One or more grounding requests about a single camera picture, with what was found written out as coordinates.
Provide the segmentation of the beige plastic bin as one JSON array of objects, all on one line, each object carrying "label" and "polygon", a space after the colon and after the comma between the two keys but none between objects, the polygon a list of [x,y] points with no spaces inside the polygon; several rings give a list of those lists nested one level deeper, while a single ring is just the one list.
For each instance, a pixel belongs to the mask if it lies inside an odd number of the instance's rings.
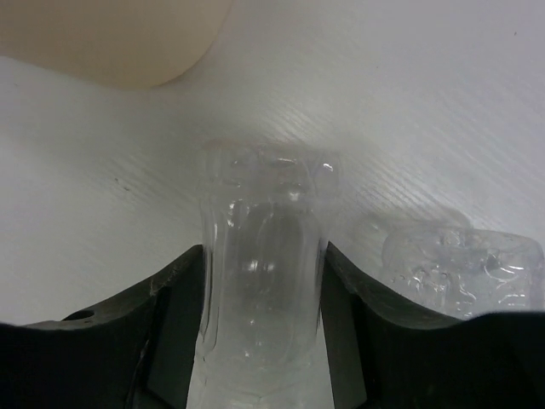
[{"label": "beige plastic bin", "polygon": [[3,1],[1,54],[117,89],[147,89],[194,66],[229,1]]}]

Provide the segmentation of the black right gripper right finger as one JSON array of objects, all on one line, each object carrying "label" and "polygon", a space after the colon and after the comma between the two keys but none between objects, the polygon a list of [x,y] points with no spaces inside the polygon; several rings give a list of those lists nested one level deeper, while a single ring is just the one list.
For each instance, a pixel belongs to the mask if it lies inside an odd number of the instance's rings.
[{"label": "black right gripper right finger", "polygon": [[330,245],[321,316],[337,408],[541,408],[544,316],[458,320],[424,308]]}]

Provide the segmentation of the clear ribbed bottle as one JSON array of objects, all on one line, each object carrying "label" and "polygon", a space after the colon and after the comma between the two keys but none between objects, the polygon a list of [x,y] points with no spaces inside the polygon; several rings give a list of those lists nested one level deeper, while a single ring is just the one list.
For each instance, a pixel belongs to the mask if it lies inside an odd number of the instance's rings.
[{"label": "clear ribbed bottle", "polygon": [[187,404],[308,408],[340,159],[222,142],[201,165],[204,306]]},{"label": "clear ribbed bottle", "polygon": [[389,218],[381,281],[459,320],[544,310],[544,251],[534,239],[458,220]]}]

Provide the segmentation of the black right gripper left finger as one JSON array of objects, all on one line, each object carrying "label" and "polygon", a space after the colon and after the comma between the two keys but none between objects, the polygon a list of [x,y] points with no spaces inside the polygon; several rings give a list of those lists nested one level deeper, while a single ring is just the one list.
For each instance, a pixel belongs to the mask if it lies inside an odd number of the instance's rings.
[{"label": "black right gripper left finger", "polygon": [[3,408],[184,408],[204,294],[194,245],[63,320],[1,325]]}]

